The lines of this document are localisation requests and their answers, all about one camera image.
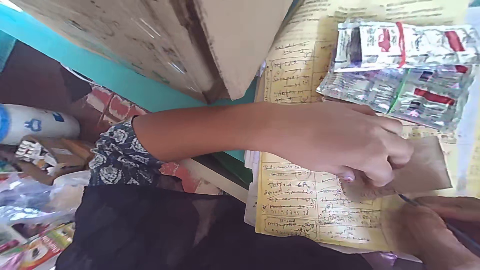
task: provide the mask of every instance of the dark fabric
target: dark fabric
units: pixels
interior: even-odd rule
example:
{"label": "dark fabric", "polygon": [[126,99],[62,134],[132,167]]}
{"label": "dark fabric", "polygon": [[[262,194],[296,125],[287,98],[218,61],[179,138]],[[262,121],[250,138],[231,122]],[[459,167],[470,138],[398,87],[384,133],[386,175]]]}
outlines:
{"label": "dark fabric", "polygon": [[230,196],[126,184],[87,187],[73,243],[57,269],[371,269],[360,255],[305,237],[257,234],[243,222],[244,210]]}

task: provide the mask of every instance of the fingernail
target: fingernail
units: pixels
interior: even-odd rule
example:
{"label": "fingernail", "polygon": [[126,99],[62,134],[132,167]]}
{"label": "fingernail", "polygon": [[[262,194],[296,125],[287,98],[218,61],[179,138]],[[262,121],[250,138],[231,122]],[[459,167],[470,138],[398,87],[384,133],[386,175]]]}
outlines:
{"label": "fingernail", "polygon": [[340,177],[340,179],[343,180],[343,181],[347,181],[347,182],[352,182],[354,180],[353,178],[348,177],[348,176],[347,177]]}
{"label": "fingernail", "polygon": [[343,172],[343,173],[340,173],[338,175],[338,177],[344,181],[347,181],[347,182],[352,182],[355,180],[355,175],[353,174],[352,171],[347,171],[347,172]]}

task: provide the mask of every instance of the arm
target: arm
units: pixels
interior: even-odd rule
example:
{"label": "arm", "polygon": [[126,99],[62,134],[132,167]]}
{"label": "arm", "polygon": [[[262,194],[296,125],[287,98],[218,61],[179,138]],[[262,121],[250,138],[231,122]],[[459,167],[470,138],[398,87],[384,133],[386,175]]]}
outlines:
{"label": "arm", "polygon": [[375,185],[393,178],[412,147],[399,137],[399,121],[368,106],[323,102],[301,105],[250,103],[168,110],[138,117],[141,144],[162,161],[245,149],[269,152],[313,171],[353,179],[360,170]]}

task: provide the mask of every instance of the blue logo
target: blue logo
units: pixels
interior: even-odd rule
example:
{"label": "blue logo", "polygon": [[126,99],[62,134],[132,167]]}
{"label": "blue logo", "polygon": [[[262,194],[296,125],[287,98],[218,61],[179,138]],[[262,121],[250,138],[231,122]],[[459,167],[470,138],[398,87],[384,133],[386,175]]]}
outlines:
{"label": "blue logo", "polygon": [[54,112],[52,113],[53,114],[53,118],[55,118],[55,121],[57,122],[65,122],[65,120],[63,119],[62,115],[59,113],[59,112]]}
{"label": "blue logo", "polygon": [[24,127],[29,128],[31,131],[37,132],[42,130],[42,121],[39,119],[32,119],[24,123]]}

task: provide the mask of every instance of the shirt sleeve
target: shirt sleeve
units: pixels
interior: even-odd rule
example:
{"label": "shirt sleeve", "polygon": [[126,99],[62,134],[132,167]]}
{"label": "shirt sleeve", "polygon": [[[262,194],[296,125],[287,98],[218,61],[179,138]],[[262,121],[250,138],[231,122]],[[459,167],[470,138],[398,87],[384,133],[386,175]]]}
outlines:
{"label": "shirt sleeve", "polygon": [[155,185],[161,162],[140,144],[132,128],[133,119],[100,134],[95,157],[88,163],[90,186],[104,184]]}

